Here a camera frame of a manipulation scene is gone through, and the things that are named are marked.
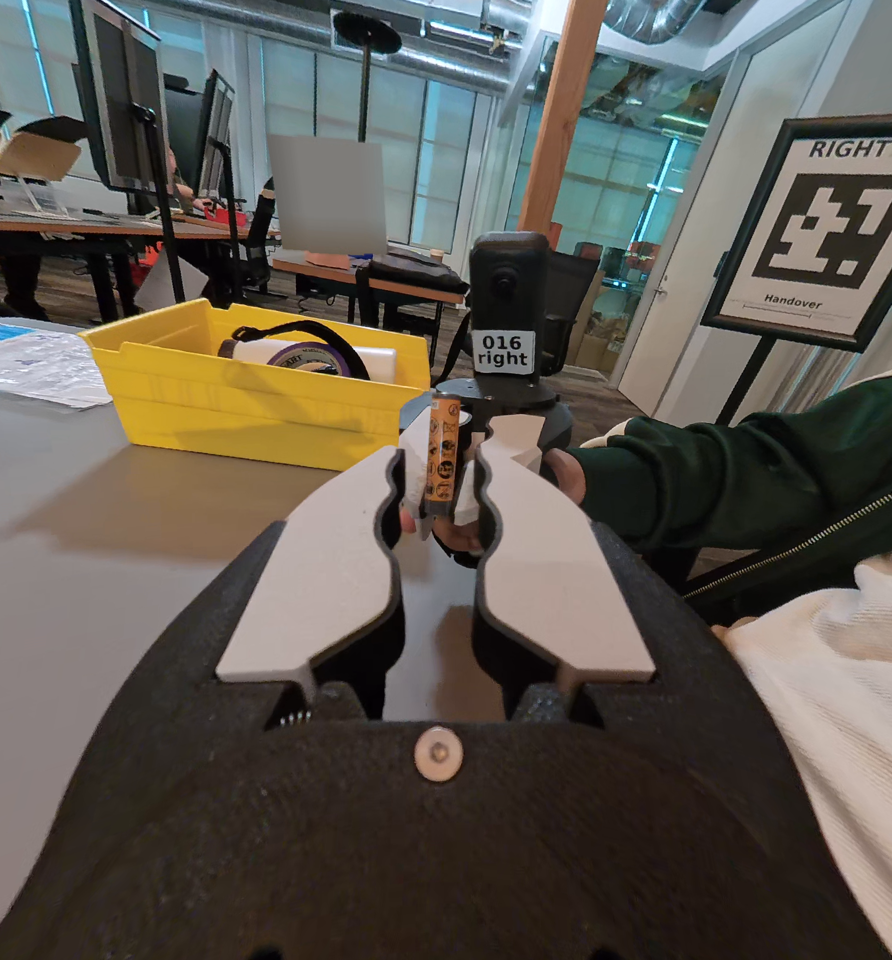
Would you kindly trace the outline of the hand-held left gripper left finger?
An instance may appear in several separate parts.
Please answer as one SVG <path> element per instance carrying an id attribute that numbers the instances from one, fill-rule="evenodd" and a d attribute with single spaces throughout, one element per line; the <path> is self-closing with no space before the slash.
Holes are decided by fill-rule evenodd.
<path id="1" fill-rule="evenodd" d="M 284 522 L 216 669 L 225 683 L 293 682 L 354 651 L 380 677 L 404 646 L 405 452 L 385 446 L 332 477 Z"/>

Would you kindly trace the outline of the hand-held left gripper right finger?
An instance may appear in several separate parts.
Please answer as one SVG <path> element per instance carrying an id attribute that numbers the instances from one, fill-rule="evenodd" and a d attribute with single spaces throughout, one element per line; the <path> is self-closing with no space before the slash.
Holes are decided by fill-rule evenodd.
<path id="1" fill-rule="evenodd" d="M 496 531 L 480 565 L 485 619 L 553 667 L 558 688 L 647 683 L 655 664 L 584 512 L 483 443 L 478 492 Z"/>

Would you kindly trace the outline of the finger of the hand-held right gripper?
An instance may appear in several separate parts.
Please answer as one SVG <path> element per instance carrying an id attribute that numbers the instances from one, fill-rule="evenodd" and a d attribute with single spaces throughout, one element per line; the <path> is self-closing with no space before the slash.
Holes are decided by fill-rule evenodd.
<path id="1" fill-rule="evenodd" d="M 545 420 L 540 416 L 495 416 L 489 435 L 474 441 L 465 460 L 452 512 L 457 525 L 478 521 L 480 496 L 485 495 L 503 516 L 509 498 L 524 497 L 527 474 L 540 475 L 543 455 L 538 439 Z"/>
<path id="2" fill-rule="evenodd" d="M 404 495 L 400 516 L 406 534 L 417 534 L 425 542 L 431 531 L 431 519 L 422 518 L 427 486 L 430 410 L 416 414 L 401 432 L 399 446 L 404 450 Z"/>

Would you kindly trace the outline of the orange cylindrical battery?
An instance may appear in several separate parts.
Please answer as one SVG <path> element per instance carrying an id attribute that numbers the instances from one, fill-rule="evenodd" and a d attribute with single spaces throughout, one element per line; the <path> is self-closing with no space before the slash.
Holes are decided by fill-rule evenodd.
<path id="1" fill-rule="evenodd" d="M 445 518 L 452 508 L 460 453 L 461 404 L 434 390 L 429 405 L 427 468 L 423 492 L 426 516 Z"/>

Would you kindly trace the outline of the person's right forearm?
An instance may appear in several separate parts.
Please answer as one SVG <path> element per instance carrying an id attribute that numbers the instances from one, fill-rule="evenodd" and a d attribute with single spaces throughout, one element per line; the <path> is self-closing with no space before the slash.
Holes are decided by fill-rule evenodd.
<path id="1" fill-rule="evenodd" d="M 639 553 L 770 548 L 892 492 L 892 370 L 731 427 L 633 417 L 568 455 L 582 510 Z"/>

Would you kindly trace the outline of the grey desk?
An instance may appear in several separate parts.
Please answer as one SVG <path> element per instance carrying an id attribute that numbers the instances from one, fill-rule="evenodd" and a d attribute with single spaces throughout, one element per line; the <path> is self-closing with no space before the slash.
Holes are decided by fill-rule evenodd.
<path id="1" fill-rule="evenodd" d="M 315 470 L 125 443 L 116 414 L 45 410 L 0 398 L 0 922 L 42 851 L 83 750 L 150 645 L 271 522 L 328 477 Z M 153 922 L 142 957 L 218 958 L 276 935 L 300 956 L 465 958 L 473 942 L 470 869 L 456 870 L 457 828 L 432 822 L 457 783 L 422 781 L 399 757 L 392 778 L 418 813 L 380 813 L 346 784 L 332 817 L 330 867 L 308 829 L 325 835 L 325 787 L 297 787 L 312 740 L 333 734 L 364 771 L 364 741 L 391 724 L 300 724 L 246 737 L 247 758 L 216 750 L 152 802 L 151 823 L 117 831 L 108 803 L 72 853 L 72 903 L 99 881 L 104 912 L 82 939 L 46 921 L 47 956 Z"/>

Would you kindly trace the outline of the wooden background desk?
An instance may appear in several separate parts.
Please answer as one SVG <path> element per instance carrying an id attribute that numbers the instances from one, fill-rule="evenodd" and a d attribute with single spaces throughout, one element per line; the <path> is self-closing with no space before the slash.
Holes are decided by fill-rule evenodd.
<path id="1" fill-rule="evenodd" d="M 177 239 L 195 241 L 227 241 L 231 238 L 227 223 L 182 217 L 172 220 Z M 98 217 L 81 211 L 76 216 L 47 215 L 35 210 L 20 210 L 12 204 L 0 203 L 0 233 L 7 234 L 74 234 L 139 237 L 159 241 L 164 238 L 162 224 L 128 215 Z"/>
<path id="2" fill-rule="evenodd" d="M 316 277 L 343 286 L 356 287 L 356 271 L 351 267 L 337 269 L 325 267 L 306 261 L 295 261 L 279 257 L 273 257 L 270 260 L 272 269 L 294 275 L 305 275 Z M 402 294 L 405 296 L 416 297 L 425 302 L 434 302 L 447 305 L 461 305 L 465 301 L 465 295 L 450 291 L 442 291 L 422 285 L 413 285 L 390 281 L 383 278 L 369 277 L 369 285 L 376 291 Z"/>

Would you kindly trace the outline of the person's right hand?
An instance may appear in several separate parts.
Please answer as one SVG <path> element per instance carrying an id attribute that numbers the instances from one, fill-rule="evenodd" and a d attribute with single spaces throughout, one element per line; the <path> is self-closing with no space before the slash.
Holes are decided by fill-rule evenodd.
<path id="1" fill-rule="evenodd" d="M 572 454 L 557 448 L 549 450 L 543 457 L 540 475 L 558 487 L 574 504 L 581 504 L 586 492 L 586 480 L 580 463 Z M 431 536 L 443 552 L 462 567 L 476 567 L 483 555 L 477 519 L 457 524 L 445 516 L 435 517 Z"/>

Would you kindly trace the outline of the black office chair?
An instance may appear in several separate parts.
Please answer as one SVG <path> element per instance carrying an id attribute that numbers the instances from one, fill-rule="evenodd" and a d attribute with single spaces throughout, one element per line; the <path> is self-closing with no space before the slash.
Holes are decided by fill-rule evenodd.
<path id="1" fill-rule="evenodd" d="M 572 330 L 599 260 L 553 251 L 549 254 L 540 374 L 551 377 L 565 365 Z"/>

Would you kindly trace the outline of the black bag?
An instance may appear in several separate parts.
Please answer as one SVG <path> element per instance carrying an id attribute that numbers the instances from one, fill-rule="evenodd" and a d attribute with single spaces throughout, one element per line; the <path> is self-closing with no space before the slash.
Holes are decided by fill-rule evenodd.
<path id="1" fill-rule="evenodd" d="M 470 285 L 452 268 L 418 254 L 377 255 L 368 266 L 371 279 L 464 296 Z"/>

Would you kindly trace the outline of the white box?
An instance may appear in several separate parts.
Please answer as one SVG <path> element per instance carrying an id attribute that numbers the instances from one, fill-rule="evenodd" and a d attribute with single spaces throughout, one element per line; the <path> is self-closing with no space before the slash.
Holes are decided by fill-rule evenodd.
<path id="1" fill-rule="evenodd" d="M 354 346 L 358 358 L 373 382 L 395 384 L 397 382 L 398 352 L 391 347 Z"/>

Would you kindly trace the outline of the purple tape roll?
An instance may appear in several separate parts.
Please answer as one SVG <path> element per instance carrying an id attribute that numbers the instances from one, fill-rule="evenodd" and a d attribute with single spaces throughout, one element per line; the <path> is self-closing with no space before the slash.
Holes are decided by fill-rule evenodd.
<path id="1" fill-rule="evenodd" d="M 265 364 L 279 369 L 371 381 L 365 362 L 348 344 L 289 342 L 271 354 Z"/>

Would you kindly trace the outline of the yellow plastic bin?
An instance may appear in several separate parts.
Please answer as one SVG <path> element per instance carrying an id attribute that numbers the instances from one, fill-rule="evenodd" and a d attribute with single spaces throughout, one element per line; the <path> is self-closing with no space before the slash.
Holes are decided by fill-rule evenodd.
<path id="1" fill-rule="evenodd" d="M 82 333 L 134 445 L 341 472 L 398 444 L 401 411 L 428 390 L 425 339 L 206 299 Z M 385 384 L 218 357 L 226 339 L 398 352 Z"/>

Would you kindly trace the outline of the white tube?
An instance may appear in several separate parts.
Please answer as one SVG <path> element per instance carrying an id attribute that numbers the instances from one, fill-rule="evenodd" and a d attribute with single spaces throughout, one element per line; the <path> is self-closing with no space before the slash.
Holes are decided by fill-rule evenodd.
<path id="1" fill-rule="evenodd" d="M 256 341 L 226 339 L 220 344 L 216 355 L 220 358 L 235 359 L 240 362 L 276 366 L 279 363 L 276 358 L 290 345 L 291 342 L 273 339 Z"/>

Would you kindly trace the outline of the dark green zip jacket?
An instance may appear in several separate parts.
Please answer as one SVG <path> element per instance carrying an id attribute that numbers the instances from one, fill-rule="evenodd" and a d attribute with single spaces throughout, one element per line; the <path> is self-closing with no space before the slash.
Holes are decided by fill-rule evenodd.
<path id="1" fill-rule="evenodd" d="M 813 531 L 692 579 L 685 602 L 709 625 L 757 618 L 805 594 L 855 585 L 855 567 L 892 552 L 892 485 Z"/>

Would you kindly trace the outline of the black disc lamp pole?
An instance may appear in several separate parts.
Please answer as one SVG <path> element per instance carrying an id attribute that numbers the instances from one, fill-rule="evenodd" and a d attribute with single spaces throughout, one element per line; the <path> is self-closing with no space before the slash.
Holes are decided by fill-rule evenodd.
<path id="1" fill-rule="evenodd" d="M 343 42 L 356 47 L 362 54 L 356 139 L 364 143 L 367 139 L 373 54 L 396 54 L 402 48 L 403 40 L 390 24 L 354 10 L 333 10 L 332 28 Z"/>

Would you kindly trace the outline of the person's white knit sweater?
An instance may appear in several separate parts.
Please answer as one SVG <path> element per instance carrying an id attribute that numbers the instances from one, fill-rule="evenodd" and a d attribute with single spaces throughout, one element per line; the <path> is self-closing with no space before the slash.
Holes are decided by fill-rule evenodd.
<path id="1" fill-rule="evenodd" d="M 713 632 L 767 707 L 892 954 L 892 552 L 860 562 L 854 580 Z"/>

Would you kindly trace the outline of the black framed marker sign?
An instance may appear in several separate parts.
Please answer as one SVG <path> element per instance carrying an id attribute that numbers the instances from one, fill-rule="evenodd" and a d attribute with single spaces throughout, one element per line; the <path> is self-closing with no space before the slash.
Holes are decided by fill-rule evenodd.
<path id="1" fill-rule="evenodd" d="M 777 342 L 861 354 L 892 306 L 892 114 L 783 121 L 700 325 L 760 341 L 716 424 Z"/>

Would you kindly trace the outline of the black computer monitor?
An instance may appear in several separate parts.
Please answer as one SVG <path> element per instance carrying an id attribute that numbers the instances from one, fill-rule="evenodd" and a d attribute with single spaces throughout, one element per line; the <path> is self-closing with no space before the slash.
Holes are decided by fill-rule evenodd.
<path id="1" fill-rule="evenodd" d="M 109 189 L 153 196 L 158 178 L 149 132 L 161 162 L 168 144 L 162 40 L 113 2 L 69 1 L 68 9 L 92 165 Z"/>
<path id="2" fill-rule="evenodd" d="M 203 199 L 218 200 L 232 162 L 231 121 L 236 91 L 212 69 L 201 97 L 188 183 Z"/>

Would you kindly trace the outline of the black monitor pole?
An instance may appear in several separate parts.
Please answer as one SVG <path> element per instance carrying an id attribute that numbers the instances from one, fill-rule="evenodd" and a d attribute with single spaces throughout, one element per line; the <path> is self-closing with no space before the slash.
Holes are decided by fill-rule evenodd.
<path id="1" fill-rule="evenodd" d="M 132 104 L 132 111 L 138 122 L 142 126 L 149 161 L 153 171 L 153 182 L 157 204 L 160 211 L 161 226 L 163 232 L 164 252 L 170 271 L 172 290 L 175 304 L 179 305 L 186 301 L 186 290 L 181 272 L 180 258 L 176 248 L 176 236 L 172 222 L 170 200 L 168 195 L 167 171 L 164 159 L 164 151 L 161 143 L 160 128 L 157 114 L 149 107 L 140 103 Z"/>

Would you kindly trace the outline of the clear plastic bag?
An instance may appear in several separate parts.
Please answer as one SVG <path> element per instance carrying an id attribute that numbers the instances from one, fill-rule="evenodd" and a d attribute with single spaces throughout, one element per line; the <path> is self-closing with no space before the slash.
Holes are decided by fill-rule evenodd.
<path id="1" fill-rule="evenodd" d="M 87 410 L 112 403 L 86 342 L 0 321 L 0 394 Z"/>

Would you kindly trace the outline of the wooden post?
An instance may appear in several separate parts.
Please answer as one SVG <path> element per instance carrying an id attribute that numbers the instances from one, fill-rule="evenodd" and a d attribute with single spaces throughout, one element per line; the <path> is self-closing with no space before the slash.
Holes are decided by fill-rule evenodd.
<path id="1" fill-rule="evenodd" d="M 550 229 L 607 5 L 569 3 L 529 164 L 517 223 L 521 232 L 546 234 Z"/>

